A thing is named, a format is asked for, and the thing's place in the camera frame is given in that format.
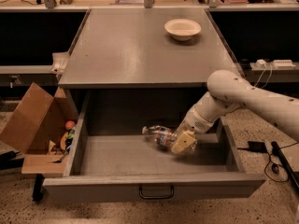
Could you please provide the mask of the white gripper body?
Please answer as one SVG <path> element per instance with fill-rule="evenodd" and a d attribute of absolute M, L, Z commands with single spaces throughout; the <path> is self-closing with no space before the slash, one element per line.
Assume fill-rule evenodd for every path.
<path fill-rule="evenodd" d="M 197 134 L 206 133 L 213 126 L 213 122 L 206 121 L 202 118 L 192 106 L 186 113 L 185 118 L 179 124 L 177 132 L 190 131 Z"/>

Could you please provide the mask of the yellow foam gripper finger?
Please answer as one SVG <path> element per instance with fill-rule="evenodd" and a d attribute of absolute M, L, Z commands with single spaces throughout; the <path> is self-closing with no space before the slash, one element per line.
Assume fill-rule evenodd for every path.
<path fill-rule="evenodd" d="M 193 145 L 196 142 L 196 137 L 194 132 L 183 131 L 179 134 L 177 140 L 171 147 L 171 151 L 174 154 L 180 154 L 185 151 L 188 147 Z"/>

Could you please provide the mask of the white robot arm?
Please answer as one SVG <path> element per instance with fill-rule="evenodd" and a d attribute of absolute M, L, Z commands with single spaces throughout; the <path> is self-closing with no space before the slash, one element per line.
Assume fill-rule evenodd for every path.
<path fill-rule="evenodd" d="M 196 136 L 206 133 L 221 116 L 240 106 L 299 141 L 299 100 L 252 86 L 244 78 L 227 70 L 212 73 L 207 92 L 187 112 L 171 146 L 174 154 L 182 154 L 197 143 Z"/>

